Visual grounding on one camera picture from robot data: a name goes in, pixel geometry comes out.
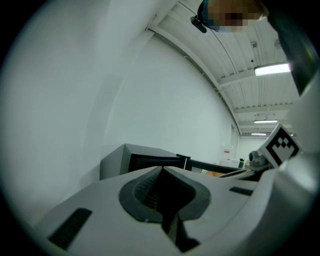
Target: wall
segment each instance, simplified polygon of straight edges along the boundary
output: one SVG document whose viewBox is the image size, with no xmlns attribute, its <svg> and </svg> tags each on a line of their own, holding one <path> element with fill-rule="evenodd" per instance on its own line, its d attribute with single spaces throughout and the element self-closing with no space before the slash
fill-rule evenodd
<svg viewBox="0 0 320 256">
<path fill-rule="evenodd" d="M 154 36 L 121 85 L 102 157 L 129 143 L 219 163 L 231 141 L 231 122 L 208 80 Z"/>
<path fill-rule="evenodd" d="M 161 3 L 49 1 L 16 39 L 0 77 L 0 168 L 30 225 L 99 180 L 113 102 Z"/>
<path fill-rule="evenodd" d="M 260 148 L 266 140 L 266 137 L 240 137 L 236 158 L 243 158 L 246 162 L 249 160 L 250 152 Z"/>
</svg>

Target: ceiling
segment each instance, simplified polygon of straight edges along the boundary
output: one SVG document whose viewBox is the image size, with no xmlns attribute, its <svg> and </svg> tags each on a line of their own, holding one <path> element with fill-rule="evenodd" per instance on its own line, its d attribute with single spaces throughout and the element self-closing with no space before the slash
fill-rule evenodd
<svg viewBox="0 0 320 256">
<path fill-rule="evenodd" d="M 278 35 L 267 19 L 242 32 L 200 32 L 190 22 L 202 0 L 164 0 L 148 29 L 182 50 L 212 82 L 224 99 L 242 136 L 271 133 L 275 124 L 255 120 L 279 120 L 293 133 L 286 114 L 299 94 L 290 73 L 256 77 L 254 67 L 283 63 L 286 56 Z"/>
</svg>

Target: ceiling light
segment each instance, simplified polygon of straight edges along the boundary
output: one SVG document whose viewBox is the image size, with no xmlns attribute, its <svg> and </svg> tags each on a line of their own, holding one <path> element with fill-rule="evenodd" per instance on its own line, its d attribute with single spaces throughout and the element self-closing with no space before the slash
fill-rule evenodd
<svg viewBox="0 0 320 256">
<path fill-rule="evenodd" d="M 277 120 L 261 120 L 261 121 L 254 121 L 255 124 L 275 124 Z"/>
<path fill-rule="evenodd" d="M 266 136 L 266 133 L 251 133 L 252 136 Z"/>
<path fill-rule="evenodd" d="M 291 69 L 288 63 L 257 66 L 254 68 L 254 72 L 257 77 L 269 75 L 269 74 L 290 72 L 290 71 Z"/>
</svg>

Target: person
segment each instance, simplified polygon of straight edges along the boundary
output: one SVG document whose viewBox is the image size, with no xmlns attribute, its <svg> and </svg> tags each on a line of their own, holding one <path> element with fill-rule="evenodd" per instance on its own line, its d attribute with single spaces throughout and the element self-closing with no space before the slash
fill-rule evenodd
<svg viewBox="0 0 320 256">
<path fill-rule="evenodd" d="M 298 93 L 301 95 L 319 69 L 317 8 L 288 0 L 203 0 L 197 18 L 216 32 L 240 32 L 267 18 L 278 33 Z"/>
</svg>

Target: white corrugated ceiling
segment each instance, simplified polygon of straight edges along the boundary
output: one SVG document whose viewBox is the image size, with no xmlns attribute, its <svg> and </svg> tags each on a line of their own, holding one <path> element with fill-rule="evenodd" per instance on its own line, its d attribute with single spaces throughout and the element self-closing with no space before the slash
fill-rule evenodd
<svg viewBox="0 0 320 256">
<path fill-rule="evenodd" d="M 275 125 L 255 120 L 277 119 L 290 132 L 286 114 L 299 95 L 290 73 L 256 77 L 253 68 L 283 63 L 286 56 L 267 19 L 243 32 L 200 32 L 190 18 L 202 0 L 164 0 L 148 28 L 165 37 L 203 70 L 224 98 L 242 135 L 272 132 Z"/>
</svg>

